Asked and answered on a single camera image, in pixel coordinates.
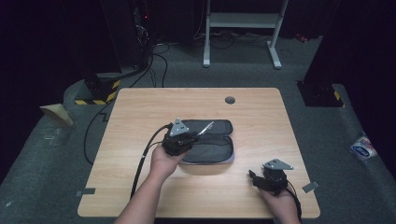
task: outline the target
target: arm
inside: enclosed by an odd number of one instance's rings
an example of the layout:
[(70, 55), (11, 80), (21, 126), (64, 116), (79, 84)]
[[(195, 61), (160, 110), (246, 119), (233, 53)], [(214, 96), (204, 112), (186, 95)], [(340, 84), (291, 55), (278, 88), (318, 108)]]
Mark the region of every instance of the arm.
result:
[(156, 147), (151, 156), (148, 177), (128, 202), (115, 223), (154, 223), (161, 187), (177, 168), (186, 153), (171, 157), (163, 147)]
[(278, 195), (273, 195), (272, 192), (259, 189), (260, 195), (267, 203), (272, 214), (282, 224), (300, 224), (297, 216), (297, 207), (291, 195), (282, 190)]

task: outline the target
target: small round hole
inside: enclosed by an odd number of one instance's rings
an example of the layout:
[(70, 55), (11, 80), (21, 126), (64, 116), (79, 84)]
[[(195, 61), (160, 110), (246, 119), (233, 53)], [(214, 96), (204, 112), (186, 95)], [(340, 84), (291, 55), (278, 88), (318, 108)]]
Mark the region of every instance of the small round hole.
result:
[(232, 96), (227, 96), (227, 97), (225, 98), (225, 103), (227, 103), (227, 104), (229, 104), (229, 105), (232, 105), (232, 104), (235, 103), (235, 98), (233, 98)]

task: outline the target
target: eyeglass case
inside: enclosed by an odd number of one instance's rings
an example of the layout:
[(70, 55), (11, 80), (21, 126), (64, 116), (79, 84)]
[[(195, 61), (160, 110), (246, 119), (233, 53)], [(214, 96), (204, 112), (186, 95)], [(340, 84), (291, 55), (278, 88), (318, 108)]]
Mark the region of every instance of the eyeglass case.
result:
[(185, 119), (182, 122), (189, 132), (199, 133), (208, 123), (214, 121), (212, 128), (194, 143), (180, 164), (222, 164), (234, 159), (233, 140), (230, 134), (233, 125), (227, 119)]

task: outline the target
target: cable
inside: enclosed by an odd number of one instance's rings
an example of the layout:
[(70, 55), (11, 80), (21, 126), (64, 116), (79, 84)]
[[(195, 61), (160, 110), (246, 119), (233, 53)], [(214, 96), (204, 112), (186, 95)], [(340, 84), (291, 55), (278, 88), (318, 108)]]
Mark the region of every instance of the cable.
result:
[(145, 71), (134, 83), (132, 83), (132, 85), (129, 86), (129, 88), (132, 88), (132, 87), (134, 86), (134, 84), (136, 84), (136, 82), (138, 82), (138, 81), (149, 71), (149, 69), (150, 69), (151, 66), (152, 66), (152, 62), (153, 62), (153, 61), (154, 61), (154, 60), (153, 60), (152, 55), (151, 55), (151, 62), (149, 63), (149, 66), (146, 68), (146, 71)]
[[(140, 80), (148, 71), (149, 71), (149, 69), (151, 68), (151, 66), (152, 66), (152, 62), (153, 62), (153, 60), (152, 60), (152, 57), (151, 57), (151, 62), (149, 63), (149, 66), (147, 67), (147, 69), (146, 69), (146, 71), (130, 86), (130, 88), (132, 88), (132, 86), (134, 86), (134, 84), (136, 84), (136, 82), (138, 81), (138, 80)], [(91, 164), (91, 165), (93, 165), (93, 161), (91, 161), (90, 160), (90, 158), (88, 157), (88, 154), (87, 154), (87, 138), (88, 138), (88, 131), (90, 130), (90, 128), (91, 128), (91, 126), (92, 126), (92, 124), (93, 124), (93, 121), (96, 119), (96, 117), (98, 117), (99, 115), (104, 115), (104, 118), (103, 118), (103, 121), (105, 121), (105, 122), (107, 122), (108, 121), (108, 117), (107, 117), (107, 113), (103, 113), (103, 111), (108, 107), (108, 106), (110, 106), (111, 104), (113, 104), (113, 102), (115, 102), (116, 101), (116, 98), (115, 99), (113, 99), (113, 101), (111, 101), (109, 104), (107, 104), (107, 105), (105, 105), (101, 110), (99, 110), (99, 112), (97, 112), (94, 116), (93, 116), (93, 118), (91, 119), (91, 121), (90, 121), (90, 123), (88, 124), (88, 127), (87, 127), (87, 129), (85, 130), (85, 134), (84, 134), (84, 143), (83, 143), (83, 152), (84, 152), (84, 158), (85, 158), (85, 160), (89, 163), (89, 164)]]
[(136, 30), (137, 30), (137, 40), (139, 41), (140, 48), (142, 49), (143, 47), (146, 46), (148, 39), (149, 39), (149, 33), (141, 25), (136, 25)]
[(155, 77), (155, 71), (152, 68), (150, 68), (149, 73), (150, 73), (150, 77), (151, 77), (152, 86), (154, 88), (156, 88), (157, 87), (157, 78)]
[(101, 77), (101, 80), (103, 80), (103, 81), (118, 81), (118, 80), (124, 79), (126, 77), (133, 77), (133, 76), (141, 73), (143, 70), (145, 70), (147, 68), (147, 66), (148, 65), (145, 63), (141, 68), (139, 68), (136, 71), (121, 75), (119, 77)]
[(93, 121), (94, 121), (94, 120), (96, 119), (96, 117), (98, 117), (99, 115), (105, 115), (104, 118), (103, 118), (103, 121), (108, 121), (108, 119), (106, 119), (107, 113), (102, 113), (102, 111), (104, 111), (109, 105), (113, 104), (113, 102), (115, 102), (115, 100), (113, 100), (113, 101), (110, 102), (108, 105), (105, 105), (102, 109), (100, 109), (99, 112), (97, 112), (97, 113), (95, 114), (95, 116), (93, 116), (93, 118), (92, 118), (91, 121), (90, 121), (90, 124), (88, 124), (88, 127), (87, 127), (87, 129), (85, 130), (85, 134), (84, 134), (84, 143), (83, 143), (84, 157), (85, 157), (85, 160), (86, 160), (89, 164), (91, 164), (91, 165), (93, 165), (93, 161), (91, 161), (91, 160), (88, 158), (88, 155), (87, 155), (87, 137), (88, 137), (88, 131), (90, 130), (91, 125), (93, 124)]
[(156, 53), (154, 53), (154, 54), (162, 54), (162, 53), (165, 53), (166, 51), (168, 51), (168, 50), (171, 48), (171, 46), (170, 46), (168, 43), (157, 44), (157, 45), (154, 46), (154, 48), (157, 48), (157, 47), (163, 46), (163, 45), (165, 45), (165, 46), (167, 47), (167, 49), (164, 50), (164, 51), (161, 51), (161, 52), (156, 52)]
[(210, 42), (210, 47), (214, 48), (214, 49), (228, 49), (230, 48), (234, 43), (235, 43), (235, 38), (232, 35), (218, 35), (216, 36), (216, 39), (219, 41), (230, 41), (232, 40), (231, 44), (229, 46), (220, 48), (220, 47), (216, 47), (213, 42)]
[(163, 59), (163, 61), (165, 62), (165, 71), (163, 71), (163, 83), (165, 82), (165, 76), (166, 76), (166, 72), (168, 71), (168, 61), (166, 61), (166, 59), (158, 54), (153, 54), (153, 56), (157, 56)]
[(284, 56), (287, 56), (289, 58), (291, 58), (293, 56), (293, 51), (289, 50), (289, 49), (281, 49), (280, 53)]
[(149, 149), (155, 145), (155, 144), (151, 144), (152, 140), (154, 140), (154, 138), (157, 136), (157, 134), (162, 131), (163, 129), (169, 129), (170, 127), (172, 127), (172, 123), (170, 124), (166, 124), (163, 125), (159, 130), (157, 130), (157, 132), (154, 133), (154, 135), (151, 136), (151, 138), (148, 141), (148, 144), (145, 148), (145, 150), (143, 151), (142, 157), (140, 158), (140, 162), (139, 165), (137, 166), (137, 170), (136, 170), (136, 175), (134, 176), (134, 184), (132, 186), (132, 191), (131, 191), (131, 198), (134, 196), (134, 193), (136, 192), (136, 187), (137, 187), (137, 182), (139, 180), (139, 176), (140, 173), (142, 171), (142, 167), (143, 167), (143, 163), (145, 162), (146, 156), (148, 155)]
[(293, 198), (293, 200), (294, 200), (294, 202), (295, 202), (295, 204), (296, 204), (296, 207), (297, 207), (297, 216), (298, 216), (298, 219), (300, 220), (300, 222), (302, 222), (302, 221), (301, 221), (301, 215), (302, 215), (303, 211), (302, 211), (302, 209), (301, 209), (301, 203), (300, 203), (300, 201), (299, 201), (298, 198), (297, 198), (297, 192), (296, 192), (294, 186), (289, 182), (289, 180), (288, 180), (288, 183), (291, 185), (291, 188), (293, 189), (294, 193), (291, 192), (291, 190), (289, 190), (288, 188), (285, 188), (285, 190), (286, 190), (286, 191), (291, 195), (291, 197)]
[(155, 142), (155, 143), (151, 144), (149, 147), (152, 147), (152, 146), (154, 146), (154, 145), (158, 145), (158, 144), (160, 144), (160, 143), (162, 143), (162, 142), (163, 142), (163, 141)]
[(236, 42), (236, 43), (241, 43), (241, 44), (244, 44), (244, 43), (247, 43), (247, 44), (254, 44), (254, 43), (260, 43), (260, 42), (263, 42), (263, 41), (267, 41), (270, 37), (271, 37), (270, 35), (267, 35), (266, 37), (265, 37), (265, 35), (257, 35), (257, 36), (254, 37), (252, 40), (243, 40), (243, 39), (238, 39), (238, 38), (236, 38), (236, 39), (235, 39), (235, 42)]
[(205, 4), (204, 4), (204, 0), (202, 1), (202, 13), (201, 13), (201, 20), (199, 22), (199, 26), (198, 26), (198, 30), (194, 35), (194, 38), (198, 35), (199, 31), (201, 30), (201, 26), (202, 26), (202, 21), (204, 20), (204, 8), (205, 8)]

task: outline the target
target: white metal stand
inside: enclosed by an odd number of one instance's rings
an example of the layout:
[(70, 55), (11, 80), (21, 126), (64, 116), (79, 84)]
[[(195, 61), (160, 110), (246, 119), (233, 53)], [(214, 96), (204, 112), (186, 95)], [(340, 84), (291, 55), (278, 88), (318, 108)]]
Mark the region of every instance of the white metal stand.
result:
[(204, 67), (210, 66), (210, 28), (211, 27), (240, 27), (240, 28), (273, 28), (274, 33), (271, 40), (267, 41), (267, 46), (274, 62), (274, 67), (282, 67), (277, 56), (275, 44), (279, 30), (285, 16), (286, 7), (289, 0), (283, 0), (279, 13), (258, 14), (258, 13), (211, 13), (210, 0), (207, 0), (206, 30), (204, 47)]

